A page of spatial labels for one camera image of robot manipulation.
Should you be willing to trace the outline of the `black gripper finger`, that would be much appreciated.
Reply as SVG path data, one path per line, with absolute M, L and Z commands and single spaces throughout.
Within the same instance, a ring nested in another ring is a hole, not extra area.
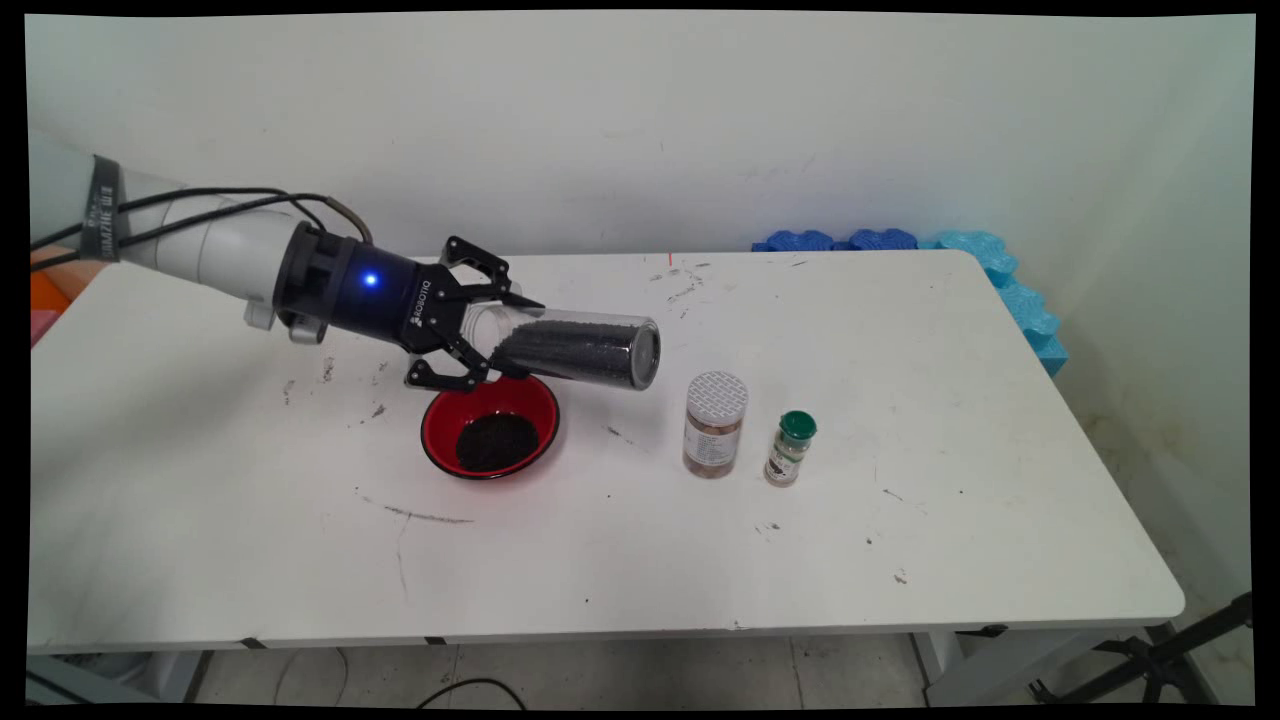
M 428 355 L 447 350 L 463 368 L 462 375 L 445 375 L 435 372 L 428 361 Z M 410 350 L 410 366 L 404 374 L 404 384 L 411 388 L 436 392 L 471 393 L 484 384 L 492 364 L 460 334 L 434 334 L 422 347 Z
M 466 284 L 457 279 L 443 282 L 440 305 L 451 313 L 461 309 L 465 304 L 498 302 L 524 309 L 545 307 L 515 290 L 508 275 L 509 264 L 506 260 L 458 236 L 451 236 L 447 240 L 442 250 L 440 264 L 449 272 L 457 266 L 467 266 L 485 278 L 483 283 Z

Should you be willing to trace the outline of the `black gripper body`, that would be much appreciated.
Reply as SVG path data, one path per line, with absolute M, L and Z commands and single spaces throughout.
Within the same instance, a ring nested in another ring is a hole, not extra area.
M 465 305 L 440 305 L 439 264 L 410 258 L 303 222 L 285 247 L 276 274 L 275 314 L 303 341 L 319 342 L 333 327 L 408 352 L 434 334 L 460 333 Z

